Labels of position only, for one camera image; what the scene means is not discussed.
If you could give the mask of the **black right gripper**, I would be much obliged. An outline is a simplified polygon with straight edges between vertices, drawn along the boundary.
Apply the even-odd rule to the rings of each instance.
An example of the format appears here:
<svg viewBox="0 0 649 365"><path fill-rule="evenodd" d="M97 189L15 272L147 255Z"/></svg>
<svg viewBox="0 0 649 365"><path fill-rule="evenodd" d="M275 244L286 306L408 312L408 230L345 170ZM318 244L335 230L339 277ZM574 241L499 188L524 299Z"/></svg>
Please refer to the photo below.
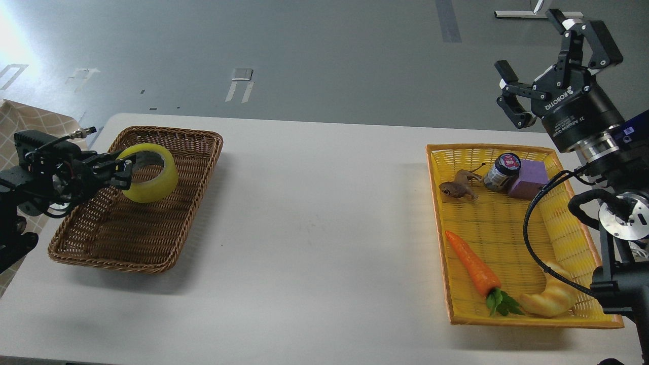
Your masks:
<svg viewBox="0 0 649 365"><path fill-rule="evenodd" d="M572 152L585 139L624 122L595 77L624 62L624 56L603 21L568 18L557 8L547 9L546 16L563 37L556 64L529 85L519 81L507 60L496 61L501 77L496 104L517 129L533 126L539 117L557 150ZM532 111L518 97L532 100Z"/></svg>

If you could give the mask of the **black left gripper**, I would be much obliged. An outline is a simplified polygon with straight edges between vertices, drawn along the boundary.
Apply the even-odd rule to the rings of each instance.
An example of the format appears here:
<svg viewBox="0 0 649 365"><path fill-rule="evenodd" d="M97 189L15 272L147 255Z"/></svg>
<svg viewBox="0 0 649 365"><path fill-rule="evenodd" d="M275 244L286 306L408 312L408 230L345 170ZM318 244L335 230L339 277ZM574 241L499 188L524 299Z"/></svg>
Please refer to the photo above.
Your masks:
<svg viewBox="0 0 649 365"><path fill-rule="evenodd" d="M56 171L61 184L57 191L69 201L86 201L102 189L129 190L133 171L123 168L127 161L135 163L137 155L82 152L76 157L65 157Z"/></svg>

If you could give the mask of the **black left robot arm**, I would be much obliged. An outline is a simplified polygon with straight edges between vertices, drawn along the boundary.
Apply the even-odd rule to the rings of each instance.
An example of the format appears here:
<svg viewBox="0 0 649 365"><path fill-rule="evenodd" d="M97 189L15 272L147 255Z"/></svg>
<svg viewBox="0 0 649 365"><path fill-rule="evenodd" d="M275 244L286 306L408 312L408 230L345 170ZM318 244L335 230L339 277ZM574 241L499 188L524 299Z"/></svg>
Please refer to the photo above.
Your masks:
<svg viewBox="0 0 649 365"><path fill-rule="evenodd" d="M102 189L131 187L136 153L84 151L74 144L95 133L81 128L60 137L37 130L14 134L18 164L1 173L1 269L9 269L39 242L26 217L66 217Z"/></svg>

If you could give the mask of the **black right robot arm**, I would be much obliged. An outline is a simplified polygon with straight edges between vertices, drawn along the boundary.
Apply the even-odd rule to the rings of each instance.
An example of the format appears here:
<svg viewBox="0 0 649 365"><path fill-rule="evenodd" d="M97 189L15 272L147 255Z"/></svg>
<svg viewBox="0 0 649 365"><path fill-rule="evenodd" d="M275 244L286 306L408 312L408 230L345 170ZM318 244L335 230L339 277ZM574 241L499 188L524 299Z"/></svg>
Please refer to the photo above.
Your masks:
<svg viewBox="0 0 649 365"><path fill-rule="evenodd" d="M605 314L630 319L647 363L647 262L631 252L632 243L647 240L647 135L623 143L623 116L596 81L599 71L623 62L606 25L568 17L559 9L547 9L546 16L562 37L556 63L526 84L509 62L497 61L497 104L519 129L541 120L557 150L576 152L583 164L557 173L533 197L522 224L524 242L543 272L595 298ZM568 210L600 234L602 263L588 287L542 263L528 238L529 217L542 197L582 176L592 179L591 190L572 197Z"/></svg>

